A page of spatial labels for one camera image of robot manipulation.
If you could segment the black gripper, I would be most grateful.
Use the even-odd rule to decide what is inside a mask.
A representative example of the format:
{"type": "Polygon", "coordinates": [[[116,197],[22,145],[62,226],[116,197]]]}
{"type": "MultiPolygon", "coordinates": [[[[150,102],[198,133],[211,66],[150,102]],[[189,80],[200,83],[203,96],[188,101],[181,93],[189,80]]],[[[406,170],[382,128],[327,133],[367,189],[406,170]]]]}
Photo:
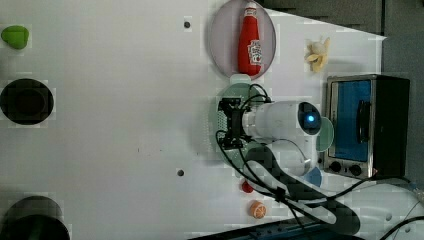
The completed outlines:
{"type": "Polygon", "coordinates": [[[242,117],[244,110],[241,108],[241,99],[222,98],[218,104],[218,110],[222,111],[227,118],[227,131],[222,140],[223,148],[242,148],[242,138],[244,136],[242,117]]]}

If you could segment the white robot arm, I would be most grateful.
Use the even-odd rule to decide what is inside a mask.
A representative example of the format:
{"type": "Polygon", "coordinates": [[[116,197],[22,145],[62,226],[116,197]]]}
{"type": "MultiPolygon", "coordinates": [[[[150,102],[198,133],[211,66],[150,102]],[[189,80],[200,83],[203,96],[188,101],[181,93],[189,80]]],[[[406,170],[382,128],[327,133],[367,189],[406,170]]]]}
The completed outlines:
{"type": "Polygon", "coordinates": [[[314,105],[255,95],[223,98],[217,111],[227,120],[215,133],[224,161],[255,191],[339,234],[359,232],[353,209],[303,179],[318,164],[322,118],[314,105]]]}

